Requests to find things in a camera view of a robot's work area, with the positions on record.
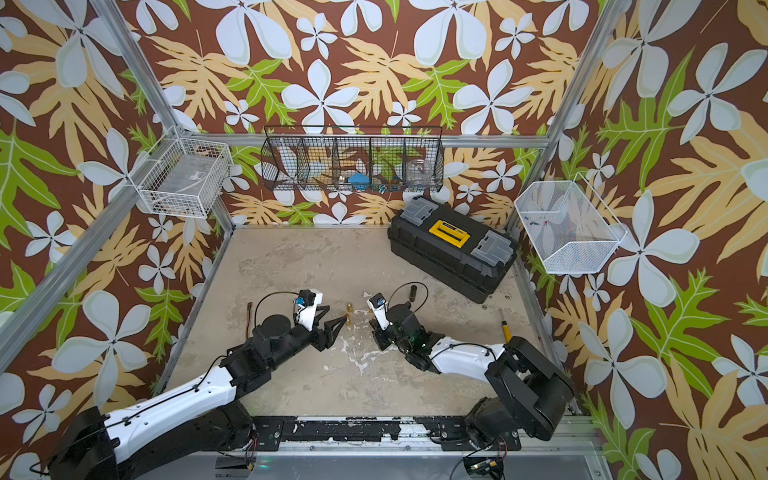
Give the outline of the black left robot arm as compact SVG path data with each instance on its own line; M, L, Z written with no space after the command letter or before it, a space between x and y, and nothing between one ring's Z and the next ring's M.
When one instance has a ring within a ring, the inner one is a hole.
M267 317L243 344L214 360L200 377L147 401L103 414L78 414L44 462L53 479L136 479L198 451L255 441L257 427L242 397L270 381L279 366L311 346L330 348L346 317L325 320L319 306L307 324Z

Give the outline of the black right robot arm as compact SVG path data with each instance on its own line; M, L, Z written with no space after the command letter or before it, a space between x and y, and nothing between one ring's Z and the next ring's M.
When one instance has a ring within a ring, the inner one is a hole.
M462 375L493 388L495 396L480 399L464 417L465 438L474 448L520 430L537 440L552 438L574 398L574 386L527 339L512 336L493 345L459 341L426 330L408 302L390 306L376 295L367 304L380 349L394 345L420 371Z

